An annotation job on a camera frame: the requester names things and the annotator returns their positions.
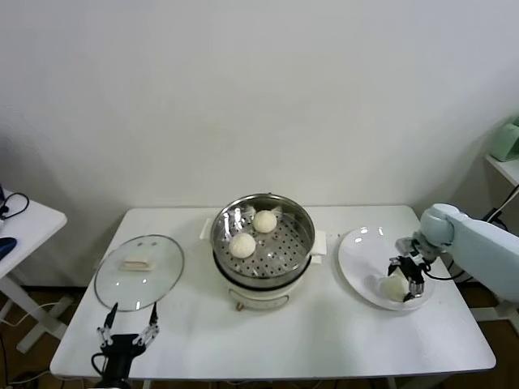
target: white table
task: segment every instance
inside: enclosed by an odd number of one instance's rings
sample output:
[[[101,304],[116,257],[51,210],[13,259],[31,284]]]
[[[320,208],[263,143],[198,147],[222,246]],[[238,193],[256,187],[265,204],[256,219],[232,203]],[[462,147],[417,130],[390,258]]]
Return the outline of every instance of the white table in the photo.
[[[509,180],[512,185],[519,185],[519,160],[509,160],[507,162],[499,162],[493,156],[485,157],[490,165],[494,166],[498,172]]]
[[[362,225],[378,225],[392,239],[410,236],[419,226],[410,208],[307,210],[316,228],[327,232],[328,256],[322,265],[309,268],[298,298],[280,310],[266,312],[235,310],[214,266],[210,243],[199,240],[204,222],[217,209],[130,210],[107,252],[132,237],[158,233],[177,240],[186,255],[180,281],[158,303],[161,333],[134,360],[131,378],[360,378],[494,367],[494,354],[452,281],[438,281],[426,305],[402,313],[364,301],[338,273],[340,234]],[[433,265],[433,273],[448,276],[441,261]],[[97,376],[90,356],[99,352],[96,328],[107,313],[91,282],[54,355],[53,374]],[[118,313],[112,333],[141,332],[149,315],[149,308]]]
[[[15,196],[7,204],[12,212],[21,209],[25,200]],[[47,312],[38,309],[38,304],[13,281],[8,273],[26,259],[34,250],[45,243],[66,223],[66,217],[59,211],[31,200],[27,210],[5,221],[0,228],[0,237],[14,237],[18,241],[16,247],[0,260],[0,291],[10,300],[0,310],[0,318],[4,318],[14,302],[38,321],[38,324],[18,343],[17,349],[26,353],[32,345],[45,333],[63,337],[66,325],[56,317],[72,303],[68,297]]]

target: power cord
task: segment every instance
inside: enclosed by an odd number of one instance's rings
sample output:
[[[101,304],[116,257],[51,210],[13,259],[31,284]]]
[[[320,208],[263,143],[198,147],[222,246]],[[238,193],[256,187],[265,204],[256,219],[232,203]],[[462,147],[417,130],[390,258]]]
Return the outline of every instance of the power cord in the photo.
[[[39,309],[43,308],[44,306],[55,306],[57,304],[59,304],[59,301],[42,304],[42,305],[38,306],[37,308],[35,308],[34,310],[27,312],[16,324],[9,323],[8,321],[6,321],[4,319],[0,319],[0,323],[7,324],[9,327],[18,327],[26,318],[28,318],[31,314],[33,314],[34,312],[37,312]]]
[[[7,354],[6,354],[6,345],[3,343],[3,337],[0,335],[0,344],[2,344],[2,354],[3,354],[3,377],[4,377],[4,383],[7,387],[9,385],[9,379],[7,378],[7,374],[9,370],[7,369]]]
[[[92,355],[92,357],[90,358],[90,363],[92,364],[92,367],[94,368],[94,370],[102,377],[103,376],[103,372],[101,371],[101,369],[99,369],[96,365],[96,358],[97,357],[104,357],[105,354],[103,353],[95,353],[94,355]]]
[[[6,213],[8,213],[10,211],[10,208],[7,206],[7,204],[9,203],[9,200],[12,199],[15,196],[20,196],[20,197],[23,197],[25,199],[24,207],[20,211],[17,211],[15,213],[10,214],[10,215],[5,215]],[[15,192],[15,193],[9,194],[2,201],[2,205],[0,205],[0,220],[7,220],[7,219],[10,219],[11,217],[15,217],[15,216],[19,215],[20,213],[25,212],[27,210],[27,208],[29,207],[30,202],[31,202],[31,200],[29,200],[29,197],[27,197],[27,195],[25,195],[25,194],[23,194],[21,192]]]
[[[57,302],[50,302],[48,304],[43,304],[41,306],[38,306],[35,310],[31,311],[30,313],[24,315],[16,324],[12,324],[7,322],[6,320],[2,320],[2,323],[5,323],[11,327],[18,326],[21,322],[23,322],[32,312],[39,310],[40,308],[44,306],[55,306],[58,304]],[[4,370],[4,383],[5,388],[13,385],[22,385],[24,389],[38,389],[38,379],[45,374],[50,374],[50,370],[38,370],[38,371],[24,371],[22,374],[19,374],[15,377],[13,381],[9,381],[8,378],[8,367],[7,367],[7,353],[6,353],[6,345],[4,344],[2,334],[0,334],[0,345],[2,346],[2,356],[3,356],[3,370]],[[83,386],[83,389],[85,388],[84,380],[81,378],[56,378],[62,381],[60,389],[63,389],[65,385],[65,381],[75,381],[80,380],[81,384]]]

